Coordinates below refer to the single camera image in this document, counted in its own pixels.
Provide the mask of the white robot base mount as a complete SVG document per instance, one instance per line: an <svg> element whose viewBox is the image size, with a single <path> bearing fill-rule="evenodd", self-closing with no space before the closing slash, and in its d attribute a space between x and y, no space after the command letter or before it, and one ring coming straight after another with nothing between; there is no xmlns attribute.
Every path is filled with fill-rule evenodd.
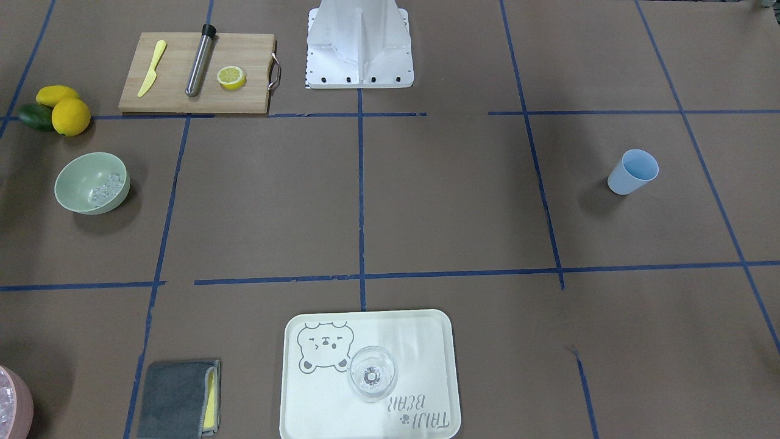
<svg viewBox="0 0 780 439"><path fill-rule="evenodd" d="M307 25L307 88L413 86L409 15L397 2L322 1Z"/></svg>

